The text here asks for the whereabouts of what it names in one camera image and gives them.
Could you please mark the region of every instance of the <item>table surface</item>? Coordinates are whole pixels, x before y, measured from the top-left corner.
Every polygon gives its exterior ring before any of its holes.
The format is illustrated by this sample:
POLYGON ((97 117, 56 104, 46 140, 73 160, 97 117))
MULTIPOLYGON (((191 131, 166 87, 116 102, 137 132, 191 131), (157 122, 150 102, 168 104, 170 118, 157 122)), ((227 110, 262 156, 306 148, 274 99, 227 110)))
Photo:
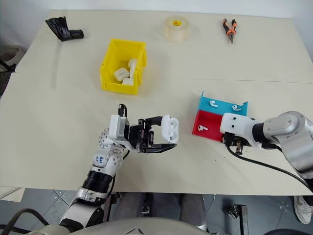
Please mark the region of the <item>table surface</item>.
MULTIPOLYGON (((191 134, 202 91, 249 102, 264 121, 288 110, 313 118, 313 64, 291 19, 142 11, 55 10, 84 39, 59 41, 44 23, 0 100, 0 185, 77 189, 118 104, 130 123, 170 114, 179 142, 161 154, 131 153, 116 191, 304 195, 295 179, 234 158, 225 146, 191 134), (164 20, 190 22, 185 42, 164 38, 164 20), (222 19, 238 23, 234 44, 222 19), (146 42, 138 95, 100 89, 98 69, 111 38, 146 42)), ((155 142, 162 142, 155 128, 155 142)), ((244 156, 295 173, 279 151, 246 147, 244 156)))

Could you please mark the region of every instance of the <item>white wall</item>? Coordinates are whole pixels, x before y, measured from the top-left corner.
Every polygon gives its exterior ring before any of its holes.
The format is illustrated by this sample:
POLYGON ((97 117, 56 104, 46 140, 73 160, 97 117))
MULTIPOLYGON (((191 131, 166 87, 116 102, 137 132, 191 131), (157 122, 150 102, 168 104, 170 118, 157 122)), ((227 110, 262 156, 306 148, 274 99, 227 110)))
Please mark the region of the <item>white wall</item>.
POLYGON ((292 17, 313 60, 313 0, 0 0, 1 44, 18 44, 28 48, 49 9, 152 10, 292 17))

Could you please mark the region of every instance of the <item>yellow plastic bin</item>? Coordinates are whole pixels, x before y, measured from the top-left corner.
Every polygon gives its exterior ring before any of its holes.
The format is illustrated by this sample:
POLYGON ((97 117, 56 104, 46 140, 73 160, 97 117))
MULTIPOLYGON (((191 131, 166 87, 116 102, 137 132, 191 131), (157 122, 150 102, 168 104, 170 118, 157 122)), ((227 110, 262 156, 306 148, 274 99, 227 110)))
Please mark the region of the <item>yellow plastic bin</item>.
POLYGON ((100 66, 101 88, 107 91, 137 94, 138 86, 141 84, 143 67, 147 63, 145 46, 146 44, 142 42, 112 39, 100 66), (137 59, 134 85, 122 85, 122 82, 118 82, 114 78, 113 73, 122 67, 129 70, 128 61, 132 58, 137 59))

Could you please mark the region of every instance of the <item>red box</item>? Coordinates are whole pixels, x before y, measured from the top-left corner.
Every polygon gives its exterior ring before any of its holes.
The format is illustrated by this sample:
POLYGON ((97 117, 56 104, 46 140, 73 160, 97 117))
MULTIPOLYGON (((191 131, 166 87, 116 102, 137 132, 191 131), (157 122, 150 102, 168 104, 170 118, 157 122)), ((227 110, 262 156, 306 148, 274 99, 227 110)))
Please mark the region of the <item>red box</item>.
POLYGON ((199 110, 195 119, 192 134, 221 142, 223 140, 223 134, 220 132, 222 117, 223 115, 199 110), (199 125, 205 126, 208 130, 199 131, 199 125))

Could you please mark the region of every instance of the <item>clear tape roll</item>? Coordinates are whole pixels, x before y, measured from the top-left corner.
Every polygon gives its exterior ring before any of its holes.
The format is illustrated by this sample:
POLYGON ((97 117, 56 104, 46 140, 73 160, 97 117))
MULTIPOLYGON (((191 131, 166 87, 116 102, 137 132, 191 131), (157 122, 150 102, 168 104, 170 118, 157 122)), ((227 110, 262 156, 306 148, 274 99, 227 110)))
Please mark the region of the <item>clear tape roll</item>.
POLYGON ((165 38, 173 43, 186 39, 189 22, 182 16, 170 16, 165 20, 165 38))

